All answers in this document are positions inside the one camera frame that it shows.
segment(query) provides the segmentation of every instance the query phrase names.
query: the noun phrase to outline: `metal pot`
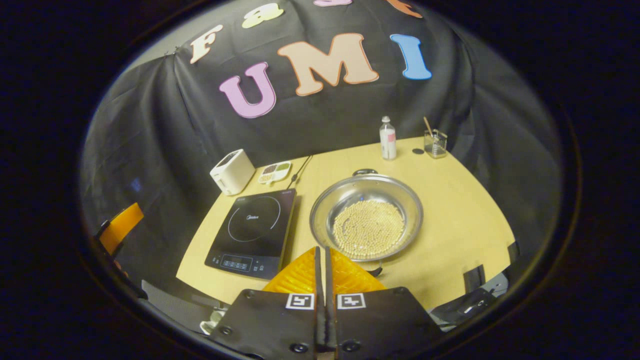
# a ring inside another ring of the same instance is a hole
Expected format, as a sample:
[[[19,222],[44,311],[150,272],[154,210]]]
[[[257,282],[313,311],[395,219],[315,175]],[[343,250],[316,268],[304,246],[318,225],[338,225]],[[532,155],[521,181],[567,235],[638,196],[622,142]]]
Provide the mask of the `metal pot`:
[[[404,231],[398,243],[386,254],[377,258],[352,258],[353,261],[376,261],[403,250],[415,239],[422,225],[422,204],[418,195],[406,184],[373,169],[362,169],[353,176],[341,180],[326,189],[316,200],[309,223],[311,233],[322,246],[340,251],[333,237],[336,216],[358,201],[375,200],[394,205],[404,220]]]

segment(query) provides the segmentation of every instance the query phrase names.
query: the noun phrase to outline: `orange letter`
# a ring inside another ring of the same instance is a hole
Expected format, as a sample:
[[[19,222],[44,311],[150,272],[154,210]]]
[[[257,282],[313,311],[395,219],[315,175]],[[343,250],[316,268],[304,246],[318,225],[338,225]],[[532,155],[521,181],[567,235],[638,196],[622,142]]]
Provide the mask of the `orange letter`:
[[[281,47],[278,55],[286,56],[291,61],[300,83],[296,94],[307,96],[323,89],[323,84],[316,81],[311,70],[332,86],[337,86],[340,81],[342,64],[347,70],[344,81],[348,84],[370,83],[380,77],[369,65],[362,49],[362,40],[364,37],[361,34],[339,34],[333,38],[329,55],[304,41]]]
[[[391,4],[394,8],[400,10],[401,12],[407,14],[407,15],[411,15],[413,17],[417,17],[418,19],[422,18],[422,15],[420,15],[417,12],[413,12],[411,11],[411,5],[409,4],[405,4],[400,0],[387,0],[389,2],[389,4]]]

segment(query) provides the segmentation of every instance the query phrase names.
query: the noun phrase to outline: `pink letter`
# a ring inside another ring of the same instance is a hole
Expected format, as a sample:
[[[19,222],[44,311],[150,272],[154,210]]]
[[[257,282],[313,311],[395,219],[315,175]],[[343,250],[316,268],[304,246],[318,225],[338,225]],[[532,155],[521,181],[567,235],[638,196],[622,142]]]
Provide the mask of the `pink letter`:
[[[269,64],[266,62],[257,63],[244,72],[245,75],[253,78],[262,94],[262,101],[257,104],[247,102],[240,86],[238,86],[240,84],[239,76],[228,78],[220,85],[220,91],[227,95],[227,99],[238,115],[253,119],[265,115],[276,105],[276,93],[267,76],[267,67]]]
[[[351,4],[351,0],[315,0],[314,4],[318,6],[338,6]]]

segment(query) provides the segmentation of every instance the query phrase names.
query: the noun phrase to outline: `white toaster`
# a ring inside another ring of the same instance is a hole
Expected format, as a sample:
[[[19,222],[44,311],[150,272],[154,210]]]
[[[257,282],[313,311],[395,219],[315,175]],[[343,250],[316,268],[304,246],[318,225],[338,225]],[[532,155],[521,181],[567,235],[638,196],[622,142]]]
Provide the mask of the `white toaster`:
[[[230,152],[209,173],[225,195],[241,192],[253,176],[255,167],[244,150]]]

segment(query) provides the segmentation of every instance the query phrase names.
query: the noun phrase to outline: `table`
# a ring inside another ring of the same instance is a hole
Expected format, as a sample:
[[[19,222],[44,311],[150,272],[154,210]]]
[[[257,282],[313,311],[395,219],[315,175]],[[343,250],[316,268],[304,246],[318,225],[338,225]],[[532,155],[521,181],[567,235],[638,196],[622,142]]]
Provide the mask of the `table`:
[[[507,247],[515,239],[489,193],[451,154],[433,159],[412,152],[422,146],[422,137],[398,140],[397,157],[392,161],[381,157],[379,143],[313,155],[292,186],[298,197],[283,267],[317,245],[309,214],[320,193],[362,168],[373,168],[404,182],[416,192],[424,208],[422,227],[413,243],[383,260],[378,279],[386,287],[406,286],[429,309],[465,294],[465,272],[483,265],[488,280],[509,266]],[[282,181],[259,184],[257,178],[264,168],[260,167],[240,194],[220,195],[185,251],[178,279],[229,304],[243,289],[261,290],[267,280],[205,266],[205,257],[237,197],[285,189],[305,159],[291,160],[292,170]],[[378,267],[377,261],[358,264],[366,270]]]

